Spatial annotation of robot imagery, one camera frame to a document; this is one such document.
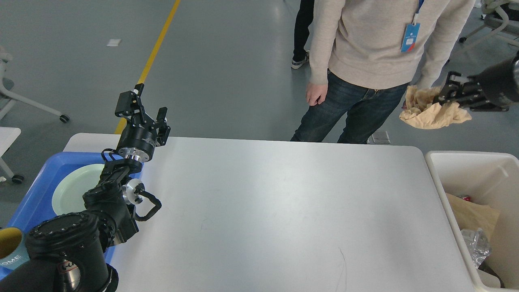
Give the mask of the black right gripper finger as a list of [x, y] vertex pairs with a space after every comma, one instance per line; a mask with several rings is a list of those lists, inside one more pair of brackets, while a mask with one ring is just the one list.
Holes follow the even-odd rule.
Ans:
[[446, 105], [447, 103], [457, 102], [460, 108], [469, 109], [473, 112], [507, 112], [509, 106], [498, 106], [490, 101], [486, 100], [485, 97], [470, 94], [467, 97], [448, 97], [448, 96], [435, 96], [433, 103], [439, 103], [440, 105]]
[[456, 71], [449, 71], [445, 85], [440, 90], [441, 100], [479, 100], [484, 99], [484, 93], [479, 75], [463, 76]]

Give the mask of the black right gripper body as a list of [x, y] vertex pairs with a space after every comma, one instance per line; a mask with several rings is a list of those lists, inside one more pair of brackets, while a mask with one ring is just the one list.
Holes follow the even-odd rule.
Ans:
[[480, 72], [478, 83], [486, 100], [498, 107], [518, 103], [518, 67], [518, 57], [513, 57]]

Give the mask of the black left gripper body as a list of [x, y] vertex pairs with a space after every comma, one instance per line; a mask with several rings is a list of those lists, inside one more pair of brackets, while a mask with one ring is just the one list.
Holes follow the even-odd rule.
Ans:
[[126, 124], [116, 147], [116, 153], [141, 163], [151, 161], [157, 146], [157, 129], [154, 122]]

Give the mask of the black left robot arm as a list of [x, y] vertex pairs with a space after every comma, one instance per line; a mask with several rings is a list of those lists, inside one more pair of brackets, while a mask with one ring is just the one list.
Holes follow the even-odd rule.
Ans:
[[108, 148], [95, 187], [83, 194], [85, 210], [58, 215], [26, 235], [28, 261], [1, 281], [2, 292], [114, 292], [117, 270], [105, 260], [109, 247], [125, 243], [161, 209], [161, 202], [132, 174], [167, 142], [167, 108], [156, 118], [141, 101], [144, 84], [119, 95], [115, 116], [124, 118], [116, 148]]

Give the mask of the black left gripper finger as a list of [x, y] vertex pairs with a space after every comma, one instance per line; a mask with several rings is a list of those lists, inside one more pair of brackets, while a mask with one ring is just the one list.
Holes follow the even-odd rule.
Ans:
[[154, 122], [154, 146], [164, 146], [167, 143], [171, 127], [167, 125], [167, 107], [158, 110], [156, 121]]
[[145, 112], [141, 101], [144, 84], [139, 83], [131, 91], [122, 92], [119, 95], [115, 108], [115, 116], [124, 118], [133, 127], [148, 127], [154, 123], [153, 119]]

